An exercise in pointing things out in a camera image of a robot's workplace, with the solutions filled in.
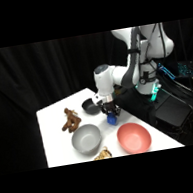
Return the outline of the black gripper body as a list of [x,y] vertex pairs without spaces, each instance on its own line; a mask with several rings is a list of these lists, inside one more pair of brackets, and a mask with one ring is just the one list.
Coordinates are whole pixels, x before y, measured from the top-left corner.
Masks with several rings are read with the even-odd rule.
[[115,103],[112,101],[110,101],[109,103],[107,103],[107,102],[103,103],[100,106],[100,109],[101,109],[102,113],[108,112],[108,113],[112,113],[113,115],[115,115],[117,110],[121,111],[121,108],[119,108],[117,105],[115,105]]

